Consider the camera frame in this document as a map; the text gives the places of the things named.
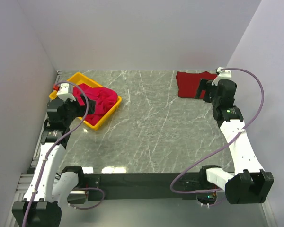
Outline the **bright red t-shirt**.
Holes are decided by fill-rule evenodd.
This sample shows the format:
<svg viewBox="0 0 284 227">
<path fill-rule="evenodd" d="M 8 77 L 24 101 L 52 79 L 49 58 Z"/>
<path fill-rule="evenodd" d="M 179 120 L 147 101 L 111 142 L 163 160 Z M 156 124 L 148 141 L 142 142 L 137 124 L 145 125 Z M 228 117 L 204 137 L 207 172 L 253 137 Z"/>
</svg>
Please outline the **bright red t-shirt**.
<svg viewBox="0 0 284 227">
<path fill-rule="evenodd" d="M 95 125 L 117 103 L 118 95 L 106 87 L 90 87 L 86 84 L 80 84 L 79 87 L 90 100 L 96 101 L 94 113 L 87 115 L 85 119 L 89 124 Z"/>
</svg>

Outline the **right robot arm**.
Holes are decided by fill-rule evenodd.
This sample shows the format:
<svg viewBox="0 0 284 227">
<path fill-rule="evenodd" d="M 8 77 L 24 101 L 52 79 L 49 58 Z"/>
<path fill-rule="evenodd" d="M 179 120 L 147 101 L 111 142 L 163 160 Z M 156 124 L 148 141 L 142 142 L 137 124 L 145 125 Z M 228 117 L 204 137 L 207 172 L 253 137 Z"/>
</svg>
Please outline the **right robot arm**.
<svg viewBox="0 0 284 227">
<path fill-rule="evenodd" d="M 203 100 L 213 106 L 213 117 L 229 143 L 234 163 L 234 174 L 218 166 L 203 166 L 198 183 L 208 189 L 213 184 L 225 191 L 230 204 L 263 203 L 274 182 L 271 172 L 266 172 L 259 163 L 244 130 L 244 118 L 234 105 L 237 85 L 229 79 L 221 79 L 217 84 L 202 79 L 195 99 L 205 92 Z"/>
</svg>

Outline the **yellow plastic tray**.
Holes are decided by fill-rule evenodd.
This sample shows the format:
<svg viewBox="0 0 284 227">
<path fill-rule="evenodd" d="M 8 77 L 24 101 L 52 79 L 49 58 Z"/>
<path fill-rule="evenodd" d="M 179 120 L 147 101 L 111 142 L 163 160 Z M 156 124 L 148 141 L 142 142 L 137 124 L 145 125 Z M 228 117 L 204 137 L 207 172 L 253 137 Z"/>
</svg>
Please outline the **yellow plastic tray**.
<svg viewBox="0 0 284 227">
<path fill-rule="evenodd" d="M 104 105 L 103 98 L 98 99 L 99 103 L 95 106 L 94 114 L 89 114 L 84 120 L 84 123 L 94 130 L 98 130 L 100 126 L 112 115 L 112 113 L 119 107 L 121 104 L 122 98 L 117 95 L 117 93 L 109 88 L 103 87 L 94 80 L 88 78 L 84 74 L 77 72 L 71 76 L 68 80 L 73 84 L 78 85 L 87 96 L 90 97 L 90 92 L 93 91 L 93 94 L 99 94 L 100 91 L 107 91 L 110 96 L 107 97 L 108 101 L 113 101 L 111 104 Z"/>
</svg>

